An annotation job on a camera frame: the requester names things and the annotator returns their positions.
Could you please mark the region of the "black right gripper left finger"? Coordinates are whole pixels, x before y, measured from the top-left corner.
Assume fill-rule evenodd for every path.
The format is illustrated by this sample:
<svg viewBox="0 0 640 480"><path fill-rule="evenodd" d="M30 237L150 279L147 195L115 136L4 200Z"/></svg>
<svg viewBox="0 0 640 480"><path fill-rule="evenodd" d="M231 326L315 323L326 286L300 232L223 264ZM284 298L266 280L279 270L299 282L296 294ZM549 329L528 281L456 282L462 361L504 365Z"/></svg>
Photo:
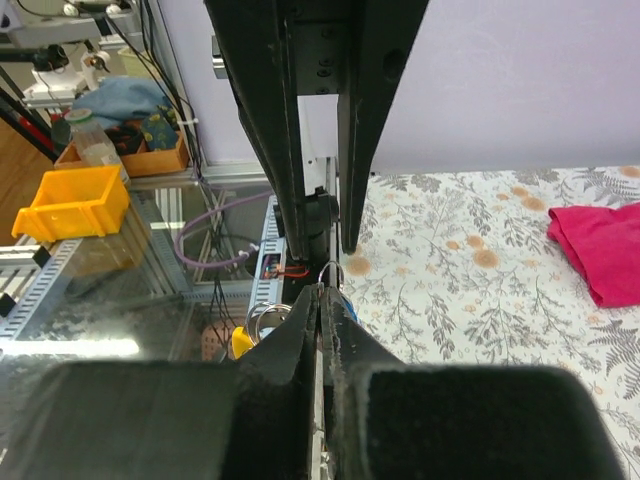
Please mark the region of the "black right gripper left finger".
<svg viewBox="0 0 640 480"><path fill-rule="evenodd" d="M27 400L5 479L306 479L316 288L239 360L67 362Z"/></svg>

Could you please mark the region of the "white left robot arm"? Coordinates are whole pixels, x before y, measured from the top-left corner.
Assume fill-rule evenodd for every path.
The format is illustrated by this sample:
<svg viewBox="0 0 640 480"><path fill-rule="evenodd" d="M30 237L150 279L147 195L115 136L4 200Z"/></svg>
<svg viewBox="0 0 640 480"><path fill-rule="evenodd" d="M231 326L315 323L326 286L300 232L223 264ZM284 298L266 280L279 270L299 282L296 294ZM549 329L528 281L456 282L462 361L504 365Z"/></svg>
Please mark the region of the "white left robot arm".
<svg viewBox="0 0 640 480"><path fill-rule="evenodd" d="M368 178L427 5L210 1L240 123L273 188L289 256L357 246ZM337 158L312 154L303 97L337 99Z"/></svg>

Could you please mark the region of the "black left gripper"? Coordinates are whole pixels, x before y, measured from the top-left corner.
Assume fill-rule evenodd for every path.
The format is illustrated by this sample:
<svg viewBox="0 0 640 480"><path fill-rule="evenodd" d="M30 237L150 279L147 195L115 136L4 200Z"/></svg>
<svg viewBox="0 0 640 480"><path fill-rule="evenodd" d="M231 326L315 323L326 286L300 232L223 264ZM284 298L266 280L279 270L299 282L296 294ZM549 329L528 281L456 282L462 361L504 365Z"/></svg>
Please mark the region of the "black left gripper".
<svg viewBox="0 0 640 480"><path fill-rule="evenodd" d="M238 116L305 258L297 97L339 95L341 244L355 252L374 154L429 2L207 1Z"/></svg>

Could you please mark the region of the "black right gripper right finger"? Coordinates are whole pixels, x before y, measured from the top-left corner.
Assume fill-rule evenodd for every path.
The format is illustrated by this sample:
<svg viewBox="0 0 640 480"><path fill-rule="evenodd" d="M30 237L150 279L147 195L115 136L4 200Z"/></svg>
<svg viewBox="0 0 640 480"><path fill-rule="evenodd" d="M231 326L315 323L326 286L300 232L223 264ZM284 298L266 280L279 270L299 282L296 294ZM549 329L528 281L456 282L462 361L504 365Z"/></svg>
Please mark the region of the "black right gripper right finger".
<svg viewBox="0 0 640 480"><path fill-rule="evenodd" d="M412 364L361 327L340 292L320 314L339 479L619 479L579 379L549 366Z"/></svg>

